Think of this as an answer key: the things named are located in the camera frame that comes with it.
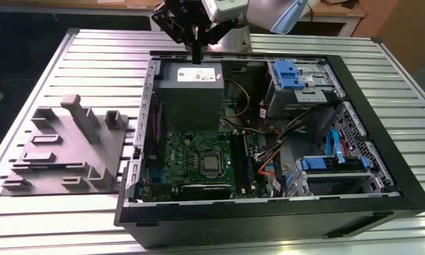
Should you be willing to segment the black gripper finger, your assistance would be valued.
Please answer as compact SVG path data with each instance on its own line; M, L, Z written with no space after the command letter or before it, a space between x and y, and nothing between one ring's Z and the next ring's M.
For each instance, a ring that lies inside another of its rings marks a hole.
M183 11L184 6L159 5L151 15L152 21L159 25L178 44L184 44L192 53L192 63L198 64L198 46L195 26Z
M235 20L227 20L215 26L212 23L198 26L198 64L203 61L203 48L215 45L235 27Z

